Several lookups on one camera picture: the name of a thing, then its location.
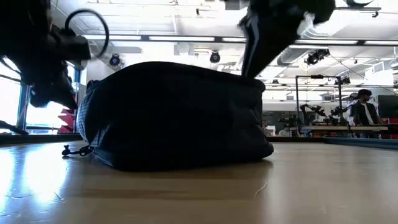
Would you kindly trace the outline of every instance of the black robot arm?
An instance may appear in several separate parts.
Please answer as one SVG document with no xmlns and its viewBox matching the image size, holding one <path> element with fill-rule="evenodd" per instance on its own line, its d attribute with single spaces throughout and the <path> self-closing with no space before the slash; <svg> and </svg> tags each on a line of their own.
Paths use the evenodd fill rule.
<svg viewBox="0 0 398 224">
<path fill-rule="evenodd" d="M 310 125 L 310 119 L 308 117 L 307 112 L 305 111 L 305 108 L 309 108 L 310 110 L 316 112 L 316 114 L 318 114 L 319 116 L 327 117 L 327 115 L 325 114 L 325 109 L 321 106 L 318 105 L 311 106 L 308 104 L 301 105 L 300 110 L 303 112 L 304 125 Z"/>
<path fill-rule="evenodd" d="M 339 116 L 340 113 L 347 112 L 351 107 L 352 107 L 352 105 L 349 105 L 349 106 L 347 106 L 345 108 L 340 108 L 339 106 L 337 106 L 335 109 L 330 111 L 330 115 L 331 116 Z"/>
<path fill-rule="evenodd" d="M 106 42 L 109 29 L 104 19 L 96 12 L 84 9 L 70 14 L 65 28 L 52 24 L 50 0 L 15 0 L 2 3 L 0 29 L 0 62 L 10 59 L 19 69 L 21 80 L 30 86 L 30 103 L 35 107 L 45 106 L 54 101 L 77 109 L 74 92 L 67 76 L 66 61 L 91 59 L 87 39 L 69 29 L 73 16 L 81 12 L 95 14 L 104 25 Z"/>
<path fill-rule="evenodd" d="M 246 37 L 242 76 L 256 77 L 293 44 L 306 15 L 312 14 L 316 25 L 328 21 L 334 10 L 335 0 L 251 0 L 239 23 Z"/>
</svg>

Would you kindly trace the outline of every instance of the black bag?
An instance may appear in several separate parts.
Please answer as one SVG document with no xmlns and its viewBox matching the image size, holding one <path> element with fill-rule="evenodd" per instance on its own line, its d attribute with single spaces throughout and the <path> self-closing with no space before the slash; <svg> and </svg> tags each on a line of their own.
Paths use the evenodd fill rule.
<svg viewBox="0 0 398 224">
<path fill-rule="evenodd" d="M 87 89 L 77 128 L 115 169 L 170 170 L 258 161 L 274 151 L 261 128 L 259 80 L 146 62 Z"/>
</svg>

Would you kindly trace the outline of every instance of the cable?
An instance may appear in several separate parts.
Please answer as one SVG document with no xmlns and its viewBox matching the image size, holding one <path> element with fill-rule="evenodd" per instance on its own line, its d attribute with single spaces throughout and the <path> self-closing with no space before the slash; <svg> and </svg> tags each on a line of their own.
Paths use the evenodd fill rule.
<svg viewBox="0 0 398 224">
<path fill-rule="evenodd" d="M 335 60 L 336 60 L 338 63 L 340 63 L 342 66 L 346 67 L 349 71 L 351 71 L 351 72 L 357 74 L 359 77 L 361 77 L 361 78 L 363 78 L 363 79 L 365 79 L 365 80 L 368 80 L 368 79 L 365 78 L 364 76 L 360 75 L 358 72 L 355 72 L 354 70 L 352 70 L 351 68 L 349 68 L 348 66 L 346 66 L 345 64 L 343 64 L 343 62 L 341 62 L 340 60 L 338 60 L 337 58 L 335 58 L 332 54 L 329 54 L 329 56 L 331 56 L 333 59 L 335 59 Z M 380 85 L 376 85 L 376 86 L 378 86 L 378 87 L 380 87 L 380 88 L 383 88 L 383 89 L 385 89 L 385 90 L 387 90 L 387 91 L 393 93 L 394 95 L 397 94 L 396 92 L 391 91 L 391 90 L 389 90 L 389 89 L 386 88 L 386 87 L 383 87 L 383 86 L 380 86 Z"/>
<path fill-rule="evenodd" d="M 70 29 L 69 28 L 69 23 L 70 23 L 70 21 L 72 20 L 72 18 L 75 15 L 80 14 L 80 13 L 84 13 L 84 12 L 89 12 L 89 13 L 94 14 L 101 21 L 102 25 L 104 26 L 105 43 L 104 43 L 104 46 L 103 46 L 102 50 L 99 52 L 99 54 L 95 56 L 95 58 L 99 58 L 99 57 L 101 57 L 102 55 L 105 54 L 106 49 L 108 48 L 108 44 L 109 44 L 109 28 L 108 28 L 108 25 L 106 24 L 104 18 L 98 12 L 96 12 L 94 10 L 91 10 L 91 9 L 78 9 L 75 12 L 72 12 L 71 14 L 69 14 L 69 16 L 67 17 L 67 19 L 65 21 L 65 29 L 66 30 Z"/>
<path fill-rule="evenodd" d="M 10 70 L 16 72 L 17 74 L 21 75 L 21 72 L 11 68 L 11 66 L 4 61 L 4 58 L 2 56 L 0 56 L 0 63 L 2 63 L 5 67 L 9 68 Z"/>
</svg>

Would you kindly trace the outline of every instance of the table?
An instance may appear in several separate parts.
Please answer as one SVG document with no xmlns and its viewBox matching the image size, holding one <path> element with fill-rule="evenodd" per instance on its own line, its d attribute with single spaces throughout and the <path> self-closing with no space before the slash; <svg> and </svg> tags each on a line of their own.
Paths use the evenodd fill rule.
<svg viewBox="0 0 398 224">
<path fill-rule="evenodd" d="M 128 173 L 64 144 L 0 148 L 0 223 L 398 223 L 397 151 L 275 143 L 258 163 Z"/>
</svg>

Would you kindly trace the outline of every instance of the drawstring cord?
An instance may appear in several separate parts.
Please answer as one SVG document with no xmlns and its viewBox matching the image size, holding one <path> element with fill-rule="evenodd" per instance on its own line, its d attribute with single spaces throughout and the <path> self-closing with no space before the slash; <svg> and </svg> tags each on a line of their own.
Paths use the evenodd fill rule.
<svg viewBox="0 0 398 224">
<path fill-rule="evenodd" d="M 77 154 L 79 154 L 80 156 L 87 156 L 88 154 L 93 152 L 93 149 L 90 146 L 82 147 L 79 151 L 74 151 L 74 152 L 71 152 L 69 150 L 69 145 L 64 146 L 64 148 L 65 149 L 62 151 L 63 156 L 77 155 Z"/>
</svg>

